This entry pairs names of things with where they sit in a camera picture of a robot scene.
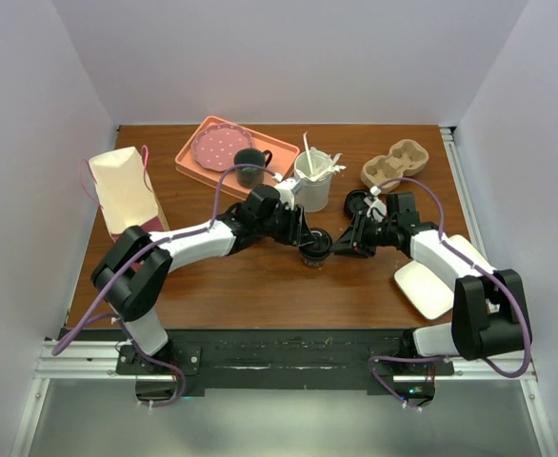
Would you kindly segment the black cup lid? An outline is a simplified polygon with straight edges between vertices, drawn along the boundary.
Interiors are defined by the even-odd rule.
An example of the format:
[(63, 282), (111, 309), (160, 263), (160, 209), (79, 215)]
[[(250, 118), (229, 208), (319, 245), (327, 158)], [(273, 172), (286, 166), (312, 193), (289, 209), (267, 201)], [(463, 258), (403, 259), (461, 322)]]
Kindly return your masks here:
[(330, 234), (322, 228), (312, 228), (311, 232), (314, 235), (314, 242), (308, 246), (300, 247), (300, 254), (327, 255), (328, 257), (333, 244)]

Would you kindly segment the cream and pink paper bag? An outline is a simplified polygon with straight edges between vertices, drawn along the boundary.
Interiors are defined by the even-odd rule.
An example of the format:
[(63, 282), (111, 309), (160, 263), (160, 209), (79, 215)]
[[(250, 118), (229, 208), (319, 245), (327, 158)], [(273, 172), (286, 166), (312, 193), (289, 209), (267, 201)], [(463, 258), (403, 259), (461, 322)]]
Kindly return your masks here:
[(87, 196), (101, 209), (112, 240), (131, 226), (143, 230), (168, 231), (169, 224), (153, 189), (148, 172), (149, 149), (115, 149), (79, 165), (94, 184)]

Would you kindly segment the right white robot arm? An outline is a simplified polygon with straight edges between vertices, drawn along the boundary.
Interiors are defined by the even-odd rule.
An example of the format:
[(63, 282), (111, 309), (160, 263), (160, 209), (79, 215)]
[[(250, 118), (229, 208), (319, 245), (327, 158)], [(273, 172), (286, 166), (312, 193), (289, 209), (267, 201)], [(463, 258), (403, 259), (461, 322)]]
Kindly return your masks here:
[(369, 258), (379, 247), (401, 251), (452, 294), (451, 322), (414, 329), (412, 342), (399, 349), (404, 371), (421, 373), (433, 356), (486, 360), (522, 350), (525, 360), (530, 359), (532, 336), (520, 275), (512, 269), (485, 268), (466, 256), (436, 224), (420, 220), (412, 193), (388, 195), (384, 216), (375, 207), (355, 212), (330, 251)]

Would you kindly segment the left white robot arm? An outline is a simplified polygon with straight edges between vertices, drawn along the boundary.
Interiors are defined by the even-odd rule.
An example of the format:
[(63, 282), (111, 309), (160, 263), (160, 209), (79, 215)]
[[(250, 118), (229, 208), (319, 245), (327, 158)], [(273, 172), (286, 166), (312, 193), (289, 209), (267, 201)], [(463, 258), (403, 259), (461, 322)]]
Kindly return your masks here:
[(202, 260), (231, 256), (266, 237), (308, 248), (317, 235), (290, 189), (262, 184), (244, 201), (198, 226), (160, 232), (127, 228), (91, 281), (140, 348), (139, 364), (150, 373), (161, 373), (170, 365), (171, 350), (155, 304), (169, 274)]

